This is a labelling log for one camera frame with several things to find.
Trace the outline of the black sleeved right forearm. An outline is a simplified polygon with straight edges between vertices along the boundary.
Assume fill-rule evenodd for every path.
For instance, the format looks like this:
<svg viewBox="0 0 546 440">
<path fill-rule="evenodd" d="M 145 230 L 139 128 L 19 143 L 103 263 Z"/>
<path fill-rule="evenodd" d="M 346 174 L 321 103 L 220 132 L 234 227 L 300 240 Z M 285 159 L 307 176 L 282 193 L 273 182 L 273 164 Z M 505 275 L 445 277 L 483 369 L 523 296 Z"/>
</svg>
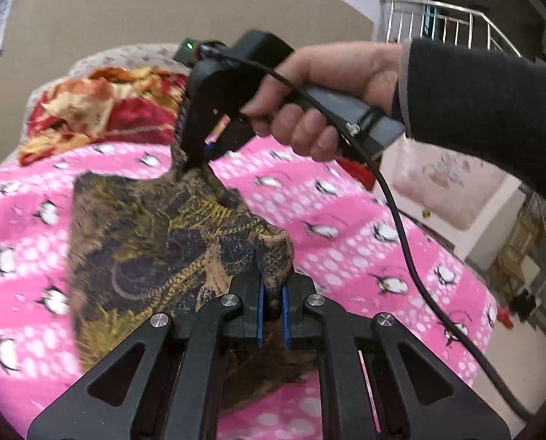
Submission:
<svg viewBox="0 0 546 440">
<path fill-rule="evenodd" d="M 492 163 L 546 200 L 546 67 L 423 39 L 402 49 L 392 114 L 407 136 Z"/>
</svg>

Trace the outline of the person's right hand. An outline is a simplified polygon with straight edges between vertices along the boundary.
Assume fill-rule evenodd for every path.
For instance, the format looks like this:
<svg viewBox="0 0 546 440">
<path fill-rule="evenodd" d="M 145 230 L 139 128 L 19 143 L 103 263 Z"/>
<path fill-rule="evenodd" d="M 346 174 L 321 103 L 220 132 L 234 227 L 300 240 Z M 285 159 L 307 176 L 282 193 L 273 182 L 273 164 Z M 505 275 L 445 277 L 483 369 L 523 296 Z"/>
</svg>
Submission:
<svg viewBox="0 0 546 440">
<path fill-rule="evenodd" d="M 403 46 L 346 42 L 299 48 L 276 68 L 292 84 L 312 83 L 351 94 L 389 113 L 398 81 Z M 280 144 L 316 162 L 333 160 L 337 129 L 315 108 L 285 103 L 289 88 L 267 76 L 241 113 L 257 135 L 271 135 Z"/>
</svg>

